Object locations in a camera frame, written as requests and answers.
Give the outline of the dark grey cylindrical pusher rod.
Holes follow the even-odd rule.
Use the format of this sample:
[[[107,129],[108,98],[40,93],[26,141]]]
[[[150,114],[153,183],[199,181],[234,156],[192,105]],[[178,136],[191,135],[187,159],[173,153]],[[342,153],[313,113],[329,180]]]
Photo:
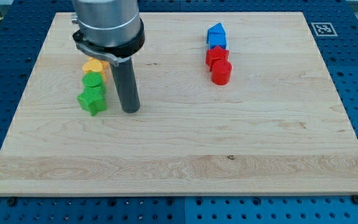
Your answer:
[[[132,59],[129,57],[117,67],[111,65],[111,71],[122,110],[135,113],[140,108],[140,101]]]

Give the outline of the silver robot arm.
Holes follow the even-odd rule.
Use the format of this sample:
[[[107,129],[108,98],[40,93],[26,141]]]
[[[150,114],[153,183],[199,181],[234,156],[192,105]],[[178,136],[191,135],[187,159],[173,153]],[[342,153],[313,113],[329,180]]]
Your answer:
[[[136,0],[72,0],[71,22],[76,48],[85,55],[108,62],[121,108],[135,113],[140,108],[131,57],[145,42],[144,23]]]

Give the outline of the black clamp ring mount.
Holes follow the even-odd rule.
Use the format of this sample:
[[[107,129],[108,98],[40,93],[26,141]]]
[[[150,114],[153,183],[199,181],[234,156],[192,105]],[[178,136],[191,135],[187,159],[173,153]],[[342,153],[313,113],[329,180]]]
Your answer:
[[[86,40],[83,33],[80,30],[76,31],[73,35],[76,48],[83,52],[85,55],[109,62],[115,67],[118,67],[120,63],[125,62],[138,52],[145,43],[145,32],[143,20],[140,20],[140,30],[136,36],[126,42],[125,44],[118,45],[116,47],[104,47],[91,43]]]

